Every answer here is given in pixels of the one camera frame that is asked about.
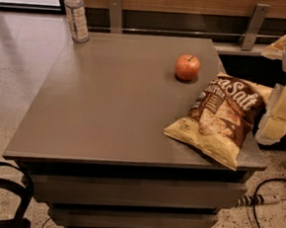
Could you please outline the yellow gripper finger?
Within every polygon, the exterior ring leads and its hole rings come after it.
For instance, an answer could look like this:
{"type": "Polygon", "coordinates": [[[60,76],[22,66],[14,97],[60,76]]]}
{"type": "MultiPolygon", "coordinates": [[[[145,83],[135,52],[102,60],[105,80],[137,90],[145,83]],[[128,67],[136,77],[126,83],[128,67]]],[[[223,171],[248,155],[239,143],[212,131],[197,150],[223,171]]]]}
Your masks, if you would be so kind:
{"type": "Polygon", "coordinates": [[[286,135],[286,86],[277,84],[255,134],[256,142],[270,146],[286,135]]]}
{"type": "Polygon", "coordinates": [[[281,59],[283,50],[285,49],[286,35],[279,38],[273,44],[268,45],[261,53],[262,56],[270,60],[281,59]]]}

